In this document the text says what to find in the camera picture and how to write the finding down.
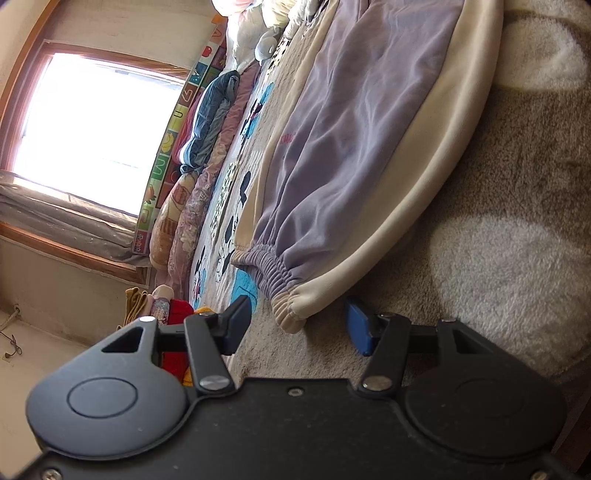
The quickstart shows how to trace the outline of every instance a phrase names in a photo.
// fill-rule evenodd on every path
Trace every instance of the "beige carpet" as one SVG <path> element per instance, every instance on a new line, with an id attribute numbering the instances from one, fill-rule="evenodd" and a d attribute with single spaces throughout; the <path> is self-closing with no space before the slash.
<path id="1" fill-rule="evenodd" d="M 433 325 L 459 317 L 558 382 L 591 345 L 591 8 L 507 0 L 495 84 L 457 168 L 351 291 Z M 339 300 L 288 335 L 259 298 L 232 374 L 348 377 L 366 364 Z"/>

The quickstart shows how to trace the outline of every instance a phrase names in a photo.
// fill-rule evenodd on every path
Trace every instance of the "wall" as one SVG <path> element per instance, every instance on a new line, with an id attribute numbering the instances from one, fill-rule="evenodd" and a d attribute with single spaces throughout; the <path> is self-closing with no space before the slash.
<path id="1" fill-rule="evenodd" d="M 47 332 L 96 343 L 123 321 L 127 288 L 0 238 L 0 307 L 18 303 L 23 320 Z"/>
<path id="2" fill-rule="evenodd" d="M 210 0 L 62 0 L 47 38 L 191 69 L 215 13 Z"/>
<path id="3" fill-rule="evenodd" d="M 0 92 L 33 25 L 49 0 L 8 0 L 0 7 Z"/>

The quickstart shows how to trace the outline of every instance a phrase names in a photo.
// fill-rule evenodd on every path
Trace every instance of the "red cloth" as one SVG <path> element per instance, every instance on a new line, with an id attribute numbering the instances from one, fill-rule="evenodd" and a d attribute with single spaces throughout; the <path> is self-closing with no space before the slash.
<path id="1" fill-rule="evenodd" d="M 185 318 L 193 314 L 193 307 L 184 300 L 170 300 L 168 311 L 168 324 L 177 325 L 183 323 Z M 162 368 L 172 373 L 183 382 L 184 373 L 189 366 L 189 356 L 184 352 L 166 352 L 162 354 Z"/>
<path id="2" fill-rule="evenodd" d="M 181 127 L 181 130 L 177 135 L 177 139 L 175 140 L 173 145 L 173 150 L 170 153 L 170 159 L 179 165 L 181 163 L 181 158 L 178 156 L 178 152 L 191 137 L 191 129 L 193 128 L 193 118 L 195 117 L 195 111 L 197 110 L 197 106 L 199 105 L 199 99 L 201 98 L 202 93 L 203 89 L 200 88 L 197 95 L 195 95 L 195 99 L 193 100 L 191 108 L 189 108 L 189 111 L 185 116 L 183 126 Z"/>

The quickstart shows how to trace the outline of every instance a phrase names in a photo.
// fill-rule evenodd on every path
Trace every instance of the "window frame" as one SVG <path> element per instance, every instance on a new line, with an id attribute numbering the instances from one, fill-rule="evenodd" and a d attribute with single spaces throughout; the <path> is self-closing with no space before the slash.
<path id="1" fill-rule="evenodd" d="M 11 171 L 17 145 L 35 87 L 56 53 L 77 54 L 87 59 L 150 70 L 185 80 L 189 69 L 97 48 L 55 43 L 44 39 L 46 25 L 60 0 L 50 0 L 27 37 L 0 95 L 0 170 Z M 64 260 L 82 268 L 104 273 L 130 283 L 148 286 L 150 267 L 134 267 L 87 254 L 0 221 L 0 237 Z"/>

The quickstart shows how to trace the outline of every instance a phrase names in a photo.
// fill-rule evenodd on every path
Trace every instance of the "knitted item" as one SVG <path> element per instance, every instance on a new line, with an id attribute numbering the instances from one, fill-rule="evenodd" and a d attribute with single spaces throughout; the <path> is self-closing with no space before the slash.
<path id="1" fill-rule="evenodd" d="M 168 299 L 154 299 L 150 315 L 158 320 L 158 325 L 167 325 L 169 311 L 170 303 L 168 302 Z"/>

